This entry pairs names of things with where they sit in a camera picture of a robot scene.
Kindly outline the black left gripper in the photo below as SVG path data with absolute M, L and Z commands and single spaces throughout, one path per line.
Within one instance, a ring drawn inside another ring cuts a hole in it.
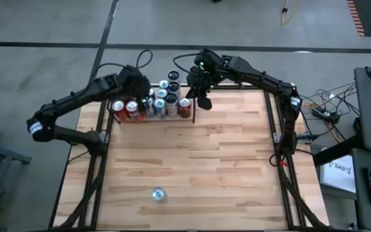
M 142 99 L 149 97 L 151 84 L 138 68 L 133 66 L 124 67 L 118 74 L 117 81 L 122 87 L 117 95 L 119 98 L 135 100 L 139 108 L 145 108 Z

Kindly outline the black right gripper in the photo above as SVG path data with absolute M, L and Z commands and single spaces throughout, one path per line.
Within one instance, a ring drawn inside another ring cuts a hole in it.
M 211 50 L 201 50 L 194 59 L 194 66 L 187 76 L 187 85 L 190 87 L 186 94 L 187 99 L 197 99 L 197 105 L 204 110 L 212 108 L 207 94 L 225 80 L 222 68 L 224 60 Z

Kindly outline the red soda can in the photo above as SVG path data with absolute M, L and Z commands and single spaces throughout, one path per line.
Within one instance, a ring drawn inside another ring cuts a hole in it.
M 191 101 L 186 98 L 182 98 L 178 102 L 178 114 L 181 118 L 189 118 L 191 116 Z

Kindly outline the red Fanta strawberry can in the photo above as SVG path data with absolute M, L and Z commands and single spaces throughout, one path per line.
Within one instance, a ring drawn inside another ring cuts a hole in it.
M 140 113 L 138 108 L 138 103 L 136 101 L 129 101 L 126 104 L 126 110 L 129 118 L 134 122 L 140 122 L 143 120 L 144 116 Z

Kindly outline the red Coca-Cola Star Wars can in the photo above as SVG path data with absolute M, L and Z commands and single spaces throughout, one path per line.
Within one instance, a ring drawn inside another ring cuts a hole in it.
M 126 108 L 122 100 L 116 100 L 111 107 L 114 115 L 119 119 L 119 121 L 122 122 L 127 120 Z

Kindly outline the black power strip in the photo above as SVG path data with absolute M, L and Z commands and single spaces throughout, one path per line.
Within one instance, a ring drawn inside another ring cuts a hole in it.
M 340 119 L 340 115 L 336 112 L 327 111 L 324 108 L 314 108 L 312 109 L 312 114 L 315 117 L 323 119 L 324 121 L 331 122 L 333 124 L 337 124 Z

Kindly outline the black desk beam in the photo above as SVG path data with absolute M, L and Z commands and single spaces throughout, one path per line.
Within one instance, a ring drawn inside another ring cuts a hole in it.
M 315 155 L 313 161 L 315 166 L 327 164 L 333 160 L 339 159 L 348 155 L 354 148 L 364 148 L 362 134 L 356 134 L 353 137 L 327 148 Z

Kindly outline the white paper sign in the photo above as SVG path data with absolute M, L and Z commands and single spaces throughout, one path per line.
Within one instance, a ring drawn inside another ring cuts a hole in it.
M 356 192 L 353 158 L 346 155 L 320 166 L 321 184 L 351 193 Z

